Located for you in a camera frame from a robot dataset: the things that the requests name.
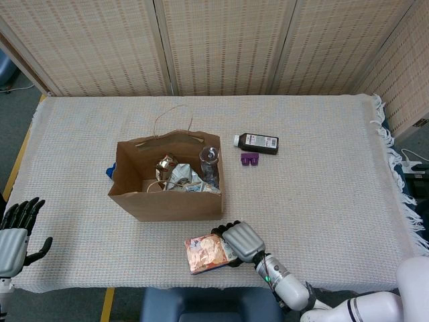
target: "purple object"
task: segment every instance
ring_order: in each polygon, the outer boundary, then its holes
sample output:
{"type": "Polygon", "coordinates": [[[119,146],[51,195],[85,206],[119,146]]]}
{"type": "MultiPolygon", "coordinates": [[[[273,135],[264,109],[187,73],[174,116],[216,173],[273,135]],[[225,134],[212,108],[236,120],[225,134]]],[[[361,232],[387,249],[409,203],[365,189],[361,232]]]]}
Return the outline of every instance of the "purple object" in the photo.
{"type": "Polygon", "coordinates": [[[241,154],[241,164],[244,166],[248,166],[251,164],[252,166],[257,166],[257,162],[259,160],[259,153],[242,153],[241,154]]]}

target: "tablecloth fringe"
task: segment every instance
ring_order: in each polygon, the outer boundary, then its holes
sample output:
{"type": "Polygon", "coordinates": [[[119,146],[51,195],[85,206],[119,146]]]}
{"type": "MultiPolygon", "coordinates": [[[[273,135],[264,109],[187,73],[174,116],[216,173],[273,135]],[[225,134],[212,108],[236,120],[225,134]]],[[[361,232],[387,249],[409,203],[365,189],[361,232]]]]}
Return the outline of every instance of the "tablecloth fringe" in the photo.
{"type": "Polygon", "coordinates": [[[394,149],[391,148],[395,143],[395,138],[391,135],[390,131],[383,126],[383,122],[385,121],[385,113],[384,113],[385,103],[381,100],[381,97],[379,95],[374,94],[373,99],[375,101],[375,108],[376,108],[375,111],[377,113],[376,115],[377,119],[371,121],[370,123],[374,123],[379,126],[377,128],[377,133],[380,135],[381,139],[384,141],[385,145],[387,146],[387,160],[388,160],[393,178],[395,179],[397,183],[397,187],[400,192],[400,199],[402,202],[402,212],[405,218],[407,219],[408,229],[410,230],[413,242],[416,245],[421,255],[429,256],[429,242],[426,241],[422,236],[418,234],[418,231],[424,230],[424,227],[422,225],[423,220],[414,210],[412,210],[409,206],[407,206],[407,205],[417,205],[417,202],[413,197],[408,196],[403,192],[405,187],[405,182],[402,179],[401,175],[397,173],[397,171],[395,170],[395,167],[401,164],[402,157],[394,149]]]}

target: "black bottle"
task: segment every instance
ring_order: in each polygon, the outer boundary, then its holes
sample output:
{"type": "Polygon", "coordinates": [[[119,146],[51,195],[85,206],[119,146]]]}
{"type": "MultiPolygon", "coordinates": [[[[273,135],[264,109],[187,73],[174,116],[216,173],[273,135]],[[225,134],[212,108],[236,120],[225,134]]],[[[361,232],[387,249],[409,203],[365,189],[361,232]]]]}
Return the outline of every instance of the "black bottle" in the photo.
{"type": "Polygon", "coordinates": [[[279,150],[279,138],[244,133],[240,136],[234,136],[234,146],[238,146],[244,151],[277,154],[279,150]]]}

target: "white cable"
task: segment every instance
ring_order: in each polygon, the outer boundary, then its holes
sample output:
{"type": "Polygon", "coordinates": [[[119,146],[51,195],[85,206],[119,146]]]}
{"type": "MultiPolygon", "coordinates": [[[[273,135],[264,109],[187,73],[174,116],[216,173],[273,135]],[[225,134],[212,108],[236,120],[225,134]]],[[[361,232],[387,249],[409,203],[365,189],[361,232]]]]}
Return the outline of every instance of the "white cable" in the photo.
{"type": "Polygon", "coordinates": [[[32,87],[34,87],[34,84],[33,84],[33,85],[31,85],[31,86],[29,86],[29,87],[22,87],[22,88],[20,88],[20,89],[9,89],[9,90],[7,90],[7,91],[0,91],[0,93],[8,93],[8,92],[13,92],[13,91],[21,91],[21,90],[23,90],[23,89],[30,89],[30,88],[32,88],[32,87]]]}
{"type": "Polygon", "coordinates": [[[420,159],[422,159],[422,160],[425,160],[425,161],[429,162],[429,160],[428,160],[428,159],[425,159],[425,158],[423,158],[422,156],[419,156],[417,153],[415,153],[415,152],[413,152],[413,151],[411,151],[411,150],[409,150],[409,149],[401,149],[401,153],[406,157],[407,161],[410,161],[410,159],[409,159],[409,158],[408,158],[408,156],[404,153],[404,151],[409,152],[409,153],[411,153],[411,154],[414,154],[414,155],[415,155],[415,156],[417,156],[418,158],[420,158],[420,159]]]}

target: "white bottle cap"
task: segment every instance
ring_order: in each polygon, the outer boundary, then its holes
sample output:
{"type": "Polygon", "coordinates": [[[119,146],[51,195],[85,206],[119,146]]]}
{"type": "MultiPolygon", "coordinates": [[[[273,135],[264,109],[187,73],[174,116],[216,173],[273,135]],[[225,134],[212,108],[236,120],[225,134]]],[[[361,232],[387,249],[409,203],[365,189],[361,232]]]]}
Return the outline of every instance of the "white bottle cap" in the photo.
{"type": "Polygon", "coordinates": [[[234,136],[234,146],[239,146],[240,136],[234,136]]]}

